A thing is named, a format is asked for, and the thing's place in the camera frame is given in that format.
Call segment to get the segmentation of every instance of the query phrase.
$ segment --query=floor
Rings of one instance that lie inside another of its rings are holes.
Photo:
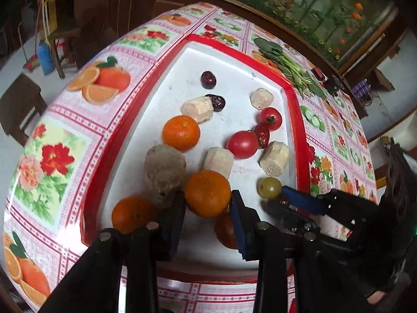
[[[30,38],[24,45],[26,54],[30,57],[34,54],[35,38]],[[9,88],[12,82],[23,71],[22,67],[26,60],[24,58],[23,50],[20,48],[13,53],[8,61],[0,70],[0,95]],[[66,83],[72,79],[75,74],[75,69],[65,70],[65,79],[61,80],[57,71],[48,76],[44,76],[41,67],[37,67],[33,73],[26,73],[35,83],[41,88],[41,94],[47,104],[53,102],[58,94],[64,89]],[[30,135],[39,120],[37,115],[26,129],[26,134]],[[23,147],[18,144],[11,136],[6,136],[2,129],[0,129],[0,209],[4,208],[6,195],[12,173],[16,167],[17,161],[23,152]],[[3,215],[0,215],[0,231],[3,230]]]

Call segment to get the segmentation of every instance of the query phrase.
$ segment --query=red date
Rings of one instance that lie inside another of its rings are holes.
[[[256,125],[254,128],[254,133],[258,139],[259,148],[266,148],[269,144],[269,129],[263,125]]]

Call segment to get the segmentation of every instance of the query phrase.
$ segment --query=tofu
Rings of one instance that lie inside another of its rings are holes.
[[[288,164],[289,148],[283,142],[272,141],[259,160],[259,165],[269,176],[280,176]]]
[[[188,100],[181,106],[182,114],[193,118],[197,123],[210,119],[213,116],[213,111],[213,105],[208,96],[199,96]]]
[[[228,149],[211,147],[203,164],[203,171],[215,171],[229,178],[234,162],[234,155]]]
[[[274,96],[265,88],[258,88],[251,94],[251,104],[258,110],[269,107],[274,101]]]

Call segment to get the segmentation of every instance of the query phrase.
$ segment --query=dried red date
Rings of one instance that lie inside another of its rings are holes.
[[[216,85],[216,77],[208,70],[201,75],[200,80],[205,89],[213,89]]]
[[[254,133],[258,139],[259,148],[266,148],[269,144],[269,129],[263,125],[256,125],[254,128]]]
[[[211,100],[215,112],[220,112],[226,106],[226,100],[220,95],[206,94]]]

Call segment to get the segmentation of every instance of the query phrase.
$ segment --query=wall mural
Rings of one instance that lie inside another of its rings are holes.
[[[238,0],[301,35],[334,66],[390,6],[389,0]]]

